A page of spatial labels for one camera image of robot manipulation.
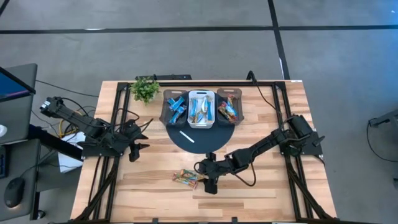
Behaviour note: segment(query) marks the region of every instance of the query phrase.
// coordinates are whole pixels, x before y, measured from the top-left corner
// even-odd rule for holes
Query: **wooden table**
[[[117,84],[118,82],[113,81],[103,82],[95,114],[97,118],[110,121]],[[304,115],[313,126],[303,83],[286,81],[286,86],[292,113]],[[161,87],[160,90],[217,91],[218,88]],[[277,128],[276,113],[264,102],[258,89],[243,86],[239,88],[243,93],[245,119],[235,128],[228,143],[216,151],[217,158],[222,158],[224,154],[235,149],[249,147]],[[270,87],[261,87],[261,91],[269,102],[274,102]],[[138,124],[144,124],[151,118],[154,121],[144,133],[149,140],[141,141],[150,144],[150,147],[140,151],[141,157],[136,162],[129,162],[128,153],[121,158],[112,222],[151,222],[153,218],[159,218],[160,222],[230,222],[231,217],[238,217],[240,222],[295,220],[285,161],[279,154],[278,146],[256,158],[254,167],[257,184],[254,187],[244,185],[233,175],[226,175],[220,177],[216,195],[205,193],[203,184],[192,190],[186,185],[173,182],[173,173],[180,169],[192,170],[193,164],[205,156],[185,152],[169,139],[164,125],[159,121],[163,94],[159,93],[147,106],[130,99],[128,109],[141,117]],[[283,105],[281,93],[279,99]],[[302,156],[302,160],[309,191],[325,211],[335,217],[323,164],[313,156]],[[97,158],[94,157],[84,161],[71,218],[77,217],[87,206],[96,161]],[[243,171],[240,176],[248,182],[253,178],[251,169]],[[100,217],[104,217],[107,196],[106,192]],[[299,190],[298,197],[304,217],[305,207]]]

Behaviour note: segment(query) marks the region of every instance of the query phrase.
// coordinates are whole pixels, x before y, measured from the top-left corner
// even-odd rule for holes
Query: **yellow cable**
[[[59,136],[60,136],[60,138],[63,138],[63,137],[65,137],[65,136],[67,136],[68,134],[75,134],[76,133],[76,131],[77,131],[77,129],[74,129],[74,130],[71,130],[71,131],[68,131],[67,133],[62,133],[62,123],[63,123],[63,119],[60,121],[60,124],[58,125],[58,131],[59,131]]]

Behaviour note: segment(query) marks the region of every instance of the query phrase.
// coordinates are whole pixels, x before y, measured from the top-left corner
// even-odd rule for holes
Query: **concrete floor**
[[[280,26],[398,24],[393,0],[274,2]],[[12,0],[0,17],[0,30],[271,24],[265,0]],[[398,108],[398,30],[281,35],[290,77],[304,81],[315,126],[326,136],[326,172],[339,218],[396,223],[398,190],[392,178],[398,176],[398,164],[369,150],[366,124]],[[273,31],[0,35],[0,49],[1,66],[37,63],[37,79],[89,94],[98,94],[103,80],[153,73],[237,79],[253,70],[260,79],[282,78]],[[36,112],[53,95],[96,105],[95,98],[41,83],[36,87]],[[47,126],[34,116],[32,123]],[[380,155],[398,160],[389,125],[371,129],[370,138]],[[75,190],[71,184],[44,193],[40,208],[48,217],[30,223],[66,221]],[[55,194],[62,199],[55,200]],[[3,223],[28,223],[28,217]]]

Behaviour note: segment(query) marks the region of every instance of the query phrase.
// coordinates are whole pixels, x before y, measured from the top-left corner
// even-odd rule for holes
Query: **green plant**
[[[159,92],[159,83],[151,77],[139,78],[135,83],[130,85],[130,91],[134,95],[135,100],[141,100],[147,105],[155,94]]]

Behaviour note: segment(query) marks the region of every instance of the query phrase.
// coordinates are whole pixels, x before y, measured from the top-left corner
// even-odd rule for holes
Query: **candy bar wrapper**
[[[198,182],[205,179],[203,175],[182,169],[179,174],[174,173],[173,181],[196,188]]]
[[[196,124],[199,123],[203,119],[204,116],[205,115],[203,114],[203,112],[199,111],[197,113],[197,115],[193,118],[193,122],[196,123]]]
[[[172,106],[175,103],[175,100],[173,98],[170,98],[167,100],[170,106]]]
[[[225,102],[218,107],[218,111],[228,119],[229,122],[234,122],[237,120],[237,113],[236,111],[228,106]]]
[[[201,104],[201,110],[202,110],[203,113],[207,112],[207,102],[208,102],[208,97],[206,96],[203,99],[203,103]]]
[[[177,102],[175,102],[173,105],[171,105],[171,106],[170,106],[170,109],[171,109],[172,111],[177,110],[178,107],[179,107],[183,102],[184,102],[184,98],[182,98],[182,97],[180,96],[180,99],[178,99]]]
[[[197,114],[197,104],[198,104],[198,99],[191,98],[191,101],[189,102],[189,106],[190,106],[190,114],[189,114],[189,116],[191,118],[194,118],[195,115]]]
[[[174,113],[172,119],[170,120],[171,124],[175,124],[177,122],[177,119],[181,116],[181,114],[187,109],[187,106],[182,105],[179,106],[176,110],[176,112]]]
[[[208,108],[208,110],[207,110],[207,122],[210,123],[210,122],[213,121],[213,115],[211,114],[212,111],[211,111],[211,99],[210,99],[210,97],[207,100],[207,108]]]
[[[196,188],[197,183],[198,183],[195,180],[190,180],[188,178],[182,177],[180,174],[174,174],[173,175],[173,181],[176,181],[176,182],[181,183],[181,184],[188,185],[188,186],[190,186],[193,189]]]
[[[233,99],[233,98],[235,98],[234,95],[228,94],[227,103],[226,103],[228,106],[230,106],[230,107],[232,107],[232,108],[234,107],[233,104],[232,104],[232,99]]]
[[[196,172],[192,172],[192,171],[189,171],[189,170],[186,170],[186,169],[182,169],[180,171],[180,175],[182,177],[188,178],[190,180],[196,180],[196,181],[201,181],[201,180],[205,179],[204,175],[197,174]]]

